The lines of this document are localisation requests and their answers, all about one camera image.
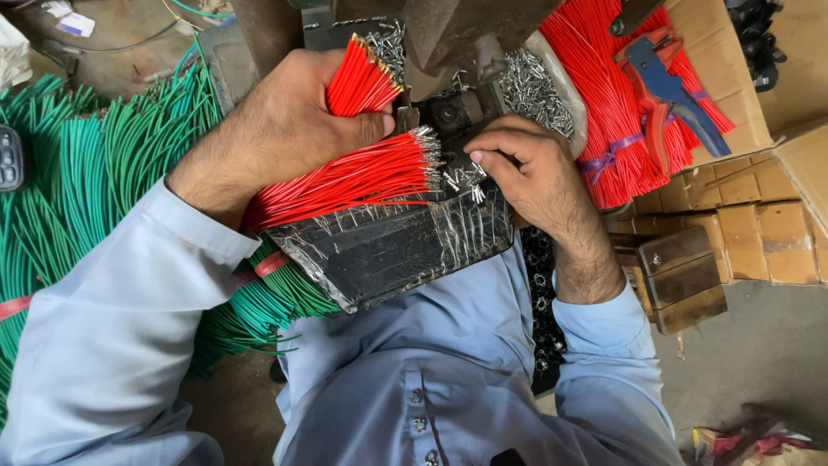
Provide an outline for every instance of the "hand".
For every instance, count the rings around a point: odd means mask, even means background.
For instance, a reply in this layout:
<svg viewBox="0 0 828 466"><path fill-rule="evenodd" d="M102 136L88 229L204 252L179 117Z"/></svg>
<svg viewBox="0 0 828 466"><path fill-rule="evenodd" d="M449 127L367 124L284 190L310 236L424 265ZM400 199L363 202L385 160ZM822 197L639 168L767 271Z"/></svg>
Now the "hand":
<svg viewBox="0 0 828 466"><path fill-rule="evenodd" d="M602 303L621 293L625 278L560 133L510 114L493 121L463 150L518 214L555 240L558 299ZM519 167L501 153L514 157Z"/></svg>
<svg viewBox="0 0 828 466"><path fill-rule="evenodd" d="M237 230L262 188L290 181L394 129L381 113L328 113L325 88L344 51L294 50L242 104L187 153L166 184L183 201Z"/></svg>

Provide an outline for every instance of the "man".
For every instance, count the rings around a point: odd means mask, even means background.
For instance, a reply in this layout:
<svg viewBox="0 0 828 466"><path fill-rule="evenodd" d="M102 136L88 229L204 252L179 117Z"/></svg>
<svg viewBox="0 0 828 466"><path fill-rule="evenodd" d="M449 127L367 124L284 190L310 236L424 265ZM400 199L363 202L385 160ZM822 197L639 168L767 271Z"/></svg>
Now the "man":
<svg viewBox="0 0 828 466"><path fill-rule="evenodd" d="M2 464L223 464L176 396L202 309L227 301L258 242L250 198L392 131L325 108L342 51L292 52L57 285L35 295L0 437ZM520 241L353 318L294 322L276 464L681 464L647 319L561 136L515 116L465 150L556 241L570 352L560 417L532 399ZM511 154L516 167L501 153Z"/></svg>

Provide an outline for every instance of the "concrete floor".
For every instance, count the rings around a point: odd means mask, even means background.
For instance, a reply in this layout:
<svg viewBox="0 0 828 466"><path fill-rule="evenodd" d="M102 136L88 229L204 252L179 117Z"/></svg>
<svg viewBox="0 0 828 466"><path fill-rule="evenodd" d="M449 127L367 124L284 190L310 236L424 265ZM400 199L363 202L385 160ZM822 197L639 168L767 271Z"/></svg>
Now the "concrete floor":
<svg viewBox="0 0 828 466"><path fill-rule="evenodd" d="M36 12L28 13L25 23L70 44L103 48L139 41L172 20L161 1L76 4L98 21L89 39L52 29L54 22ZM184 16L208 26L195 15ZM144 87L144 76L174 66L191 43L191 38L169 32L134 51L83 56L78 78L108 97L130 95ZM663 399L679 445L691 442L694 426L737 425L745 401L773 404L825 434L819 421L828 419L828 289L751 281L726 289L730 311L684 332L684 361L676 358L675 336L653 331L662 359ZM212 381L182 384L181 397L195 407L189 428L213 435L224 447L227 464L271 464L284 430L274 402L282 387L267 376L271 361L254 353L226 357ZM551 398L541 405L546 411L554 408Z"/></svg>

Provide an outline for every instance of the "remote control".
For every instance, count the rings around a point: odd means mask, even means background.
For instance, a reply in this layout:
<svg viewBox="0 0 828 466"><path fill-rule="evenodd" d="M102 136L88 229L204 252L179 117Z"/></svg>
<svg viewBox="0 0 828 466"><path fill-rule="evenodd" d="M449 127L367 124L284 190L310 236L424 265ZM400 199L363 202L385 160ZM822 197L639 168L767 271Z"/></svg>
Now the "remote control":
<svg viewBox="0 0 828 466"><path fill-rule="evenodd" d="M0 124L0 192L22 188L25 168L20 135L14 129Z"/></svg>

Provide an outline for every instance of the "shirt cuff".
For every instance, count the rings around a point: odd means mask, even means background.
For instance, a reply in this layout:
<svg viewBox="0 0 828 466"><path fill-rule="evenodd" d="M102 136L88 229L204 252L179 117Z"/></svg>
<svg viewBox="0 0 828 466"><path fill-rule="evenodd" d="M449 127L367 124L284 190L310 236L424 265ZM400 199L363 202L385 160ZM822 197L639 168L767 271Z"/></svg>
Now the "shirt cuff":
<svg viewBox="0 0 828 466"><path fill-rule="evenodd" d="M556 279L553 272L553 284ZM554 299L552 312L569 352L637 359L656 356L649 321L629 282L606 303L569 304Z"/></svg>
<svg viewBox="0 0 828 466"><path fill-rule="evenodd" d="M167 189L164 178L144 195L140 204L143 215L202 250L241 260L250 257L262 244L261 240L230 230L182 201Z"/></svg>

